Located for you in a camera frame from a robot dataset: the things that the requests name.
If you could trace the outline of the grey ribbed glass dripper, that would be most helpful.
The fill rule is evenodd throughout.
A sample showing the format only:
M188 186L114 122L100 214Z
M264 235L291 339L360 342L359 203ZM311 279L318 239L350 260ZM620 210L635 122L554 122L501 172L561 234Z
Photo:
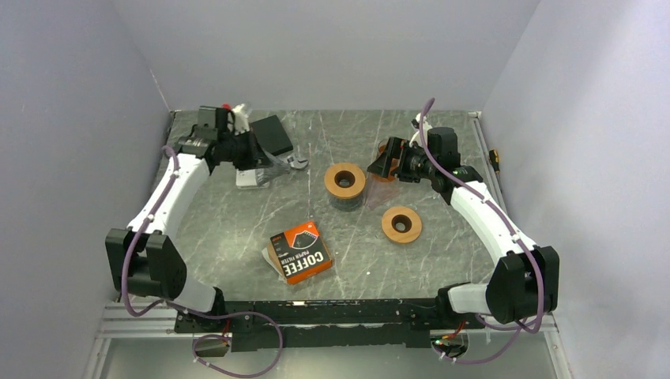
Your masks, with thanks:
M291 170L290 165L280 159L265 149L262 150L265 156L268 158L270 165L261 169L260 179L263 182L269 182L275 178L279 178L282 175L288 174Z

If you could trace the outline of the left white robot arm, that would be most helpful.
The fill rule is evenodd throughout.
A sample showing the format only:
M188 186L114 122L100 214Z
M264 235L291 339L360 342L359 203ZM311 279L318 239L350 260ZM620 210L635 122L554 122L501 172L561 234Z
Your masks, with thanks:
M215 332L225 325L227 310L222 291L195 279L171 239L197 191L222 163L237 170L273 166L250 127L249 107L202 106L190 132L162 148L167 169L141 211L124 228L112 228L105 248L115 289L128 313L130 296L153 297L196 314L196 322Z

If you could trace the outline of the orange coffee filter box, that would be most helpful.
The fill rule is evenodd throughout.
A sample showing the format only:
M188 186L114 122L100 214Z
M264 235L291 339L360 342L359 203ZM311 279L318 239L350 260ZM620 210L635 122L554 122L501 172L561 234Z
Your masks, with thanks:
M262 256L289 285L303 282L333 266L333 258L312 220L272 236Z

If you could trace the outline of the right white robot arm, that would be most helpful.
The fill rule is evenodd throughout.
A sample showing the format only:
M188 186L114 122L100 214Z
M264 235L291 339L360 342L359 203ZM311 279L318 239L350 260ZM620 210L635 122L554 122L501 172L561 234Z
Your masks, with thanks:
M484 244L495 266L487 283L459 283L439 290L435 316L453 328L467 313L493 317L500 324L540 318L558 305L559 255L525 235L495 202L478 171L461 163L457 134L449 127L430 129L427 146L390 137L367 167L401 182L430 181L432 189L458 212Z

